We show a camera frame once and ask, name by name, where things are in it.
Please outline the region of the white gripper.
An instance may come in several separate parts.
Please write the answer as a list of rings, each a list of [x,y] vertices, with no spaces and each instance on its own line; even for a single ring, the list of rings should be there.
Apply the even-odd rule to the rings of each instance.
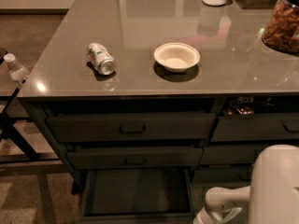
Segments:
[[[214,187],[205,195],[206,203],[192,224],[226,224],[248,205],[250,186],[238,189]]]

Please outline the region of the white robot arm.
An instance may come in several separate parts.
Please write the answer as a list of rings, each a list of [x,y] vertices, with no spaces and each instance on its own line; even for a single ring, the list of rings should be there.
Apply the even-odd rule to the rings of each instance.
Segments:
[[[299,147],[266,148],[253,165],[248,186],[214,187],[205,200],[192,224],[226,224],[244,207],[248,224],[299,224]]]

